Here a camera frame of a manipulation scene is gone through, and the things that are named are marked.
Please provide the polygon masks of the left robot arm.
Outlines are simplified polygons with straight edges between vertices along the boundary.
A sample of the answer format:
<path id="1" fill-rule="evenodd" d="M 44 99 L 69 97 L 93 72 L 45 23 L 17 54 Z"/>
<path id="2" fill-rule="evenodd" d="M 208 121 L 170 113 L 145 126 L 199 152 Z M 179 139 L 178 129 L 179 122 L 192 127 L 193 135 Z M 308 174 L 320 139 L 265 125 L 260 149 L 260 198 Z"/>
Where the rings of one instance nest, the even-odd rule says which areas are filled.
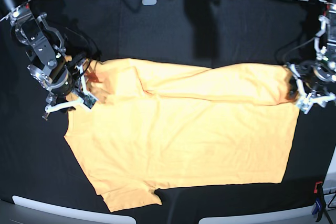
<path id="1" fill-rule="evenodd" d="M 329 102 L 335 102 L 335 93 L 327 88 L 328 84 L 335 83 L 335 0 L 316 1 L 322 5 L 322 14 L 318 16 L 319 31 L 282 56 L 292 74 L 288 96 L 297 96 L 296 107 L 304 114 L 308 114 L 314 105 L 324 108 Z M 311 42 L 316 52 L 314 59 L 289 58 L 291 52 Z"/>

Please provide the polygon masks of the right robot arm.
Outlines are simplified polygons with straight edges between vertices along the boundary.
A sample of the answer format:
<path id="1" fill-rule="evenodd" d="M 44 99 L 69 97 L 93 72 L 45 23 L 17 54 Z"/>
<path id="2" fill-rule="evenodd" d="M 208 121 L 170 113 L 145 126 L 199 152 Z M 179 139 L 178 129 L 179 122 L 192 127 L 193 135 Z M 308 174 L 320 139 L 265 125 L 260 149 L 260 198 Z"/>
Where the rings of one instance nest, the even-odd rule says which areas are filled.
<path id="1" fill-rule="evenodd" d="M 85 72 L 91 63 L 87 51 L 67 55 L 63 36 L 49 26 L 46 13 L 34 15 L 31 1 L 1 0 L 1 20 L 10 22 L 10 33 L 26 47 L 30 75 L 48 91 L 43 118 L 78 106 L 90 111 L 98 99 L 87 88 Z"/>

